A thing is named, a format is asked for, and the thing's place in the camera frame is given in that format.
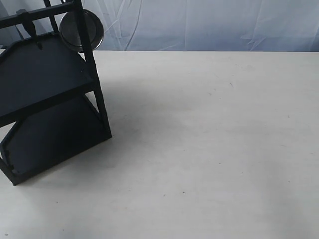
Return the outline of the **black tiered shelf rack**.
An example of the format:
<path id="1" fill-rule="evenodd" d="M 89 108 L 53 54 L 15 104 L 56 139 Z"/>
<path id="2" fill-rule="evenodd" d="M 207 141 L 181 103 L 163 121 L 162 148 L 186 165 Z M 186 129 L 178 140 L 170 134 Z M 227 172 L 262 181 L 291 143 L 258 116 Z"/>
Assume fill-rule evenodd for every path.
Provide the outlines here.
<path id="1" fill-rule="evenodd" d="M 111 138 L 103 93 L 79 0 L 21 9 L 0 20 L 29 38 L 0 55 L 0 169 L 13 185 Z M 73 12 L 83 53 L 67 47 L 59 25 Z"/>

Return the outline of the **stainless steel mug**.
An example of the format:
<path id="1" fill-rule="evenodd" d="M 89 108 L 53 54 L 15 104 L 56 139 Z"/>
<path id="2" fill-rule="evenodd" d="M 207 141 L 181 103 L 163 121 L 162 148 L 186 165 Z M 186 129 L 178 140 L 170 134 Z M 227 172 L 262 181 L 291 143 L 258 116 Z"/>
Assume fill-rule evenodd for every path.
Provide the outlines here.
<path id="1" fill-rule="evenodd" d="M 92 50 L 98 48 L 104 38 L 104 28 L 101 20 L 93 12 L 83 10 L 88 35 Z M 59 25 L 59 32 L 62 40 L 73 51 L 83 53 L 83 46 L 77 29 L 75 14 L 68 12 L 64 14 Z"/>

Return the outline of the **blue backdrop cloth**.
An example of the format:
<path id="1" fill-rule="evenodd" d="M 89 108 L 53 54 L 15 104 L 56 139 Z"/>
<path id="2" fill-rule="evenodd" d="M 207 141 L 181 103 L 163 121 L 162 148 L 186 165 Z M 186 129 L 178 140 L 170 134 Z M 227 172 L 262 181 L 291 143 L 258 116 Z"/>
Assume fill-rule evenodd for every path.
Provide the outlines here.
<path id="1" fill-rule="evenodd" d="M 316 0 L 85 0 L 101 20 L 100 50 L 319 49 Z"/>

